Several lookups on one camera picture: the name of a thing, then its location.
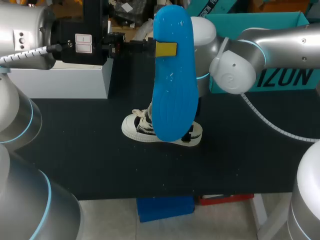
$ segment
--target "blue shoe sole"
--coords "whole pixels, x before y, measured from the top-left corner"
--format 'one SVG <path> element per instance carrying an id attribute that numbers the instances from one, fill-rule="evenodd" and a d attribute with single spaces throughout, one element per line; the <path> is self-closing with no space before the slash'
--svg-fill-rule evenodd
<path id="1" fill-rule="evenodd" d="M 155 59 L 152 125 L 159 139 L 173 142 L 190 129 L 197 112 L 198 86 L 191 18 L 180 6 L 165 6 L 156 14 L 153 37 L 177 43 L 176 56 Z"/>

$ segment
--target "white cable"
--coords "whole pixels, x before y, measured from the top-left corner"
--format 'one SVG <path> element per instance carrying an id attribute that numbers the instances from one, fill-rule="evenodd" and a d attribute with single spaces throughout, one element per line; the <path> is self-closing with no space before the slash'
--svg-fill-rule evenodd
<path id="1" fill-rule="evenodd" d="M 39 47 L 37 49 L 33 49 L 30 51 L 23 51 L 23 52 L 19 52 L 16 54 L 12 54 L 12 55 L 8 55 L 8 56 L 3 56 L 0 57 L 0 65 L 4 65 L 6 63 L 10 63 L 10 62 L 15 62 L 15 61 L 19 61 L 22 59 L 28 59 L 28 58 L 33 58 L 36 56 L 42 56 L 47 54 L 47 47 Z"/>
<path id="2" fill-rule="evenodd" d="M 292 138 L 292 139 L 296 139 L 296 140 L 300 140 L 303 142 L 309 142 L 309 143 L 316 143 L 318 142 L 320 139 L 316 139 L 316 138 L 307 138 L 307 137 L 302 137 L 302 136 L 297 136 L 294 135 L 290 132 L 284 131 L 281 128 L 277 127 L 276 125 L 274 125 L 272 122 L 270 122 L 268 119 L 266 119 L 256 108 L 255 106 L 253 106 L 253 104 L 249 101 L 249 99 L 246 97 L 246 95 L 244 93 L 241 94 L 241 97 L 243 98 L 243 100 L 248 104 L 248 106 L 254 111 L 254 113 L 262 120 L 264 121 L 268 126 L 270 126 L 271 128 L 273 128 L 274 130 L 276 130 L 277 132 Z"/>

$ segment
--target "sneaker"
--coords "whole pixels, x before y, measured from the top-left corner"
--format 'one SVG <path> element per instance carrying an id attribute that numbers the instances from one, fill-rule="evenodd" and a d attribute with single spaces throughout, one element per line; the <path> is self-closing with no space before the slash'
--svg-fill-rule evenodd
<path id="1" fill-rule="evenodd" d="M 143 143 L 163 142 L 155 134 L 150 114 L 147 109 L 142 111 L 134 109 L 132 110 L 132 113 L 133 114 L 127 116 L 122 122 L 121 129 L 124 135 L 130 139 Z M 188 133 L 182 138 L 169 143 L 193 147 L 200 143 L 202 132 L 203 129 L 200 124 L 194 121 Z"/>

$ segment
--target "white box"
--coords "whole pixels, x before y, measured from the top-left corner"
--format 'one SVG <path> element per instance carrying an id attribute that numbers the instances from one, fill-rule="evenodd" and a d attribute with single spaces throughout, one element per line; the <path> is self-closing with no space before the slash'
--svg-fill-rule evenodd
<path id="1" fill-rule="evenodd" d="M 107 99 L 113 59 L 103 66 L 57 61 L 53 69 L 11 69 L 13 83 L 31 99 Z"/>

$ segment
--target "metal frame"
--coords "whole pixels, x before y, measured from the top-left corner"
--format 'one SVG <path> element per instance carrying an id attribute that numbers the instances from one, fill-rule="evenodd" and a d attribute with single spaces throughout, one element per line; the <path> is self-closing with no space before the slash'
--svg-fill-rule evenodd
<path id="1" fill-rule="evenodd" d="M 71 41 L 75 43 L 76 34 L 92 36 L 92 53 L 76 52 L 76 45 L 61 53 L 55 53 L 56 60 L 72 64 L 88 64 L 103 66 L 107 61 L 108 50 L 103 49 L 103 38 L 108 34 L 109 3 L 105 0 L 84 0 L 83 19 L 59 19 L 55 21 L 51 31 L 51 44 Z"/>
<path id="2" fill-rule="evenodd" d="M 258 240 L 271 240 L 287 222 L 291 196 L 292 193 L 286 193 L 269 217 L 261 194 L 255 194 L 250 200 Z"/>

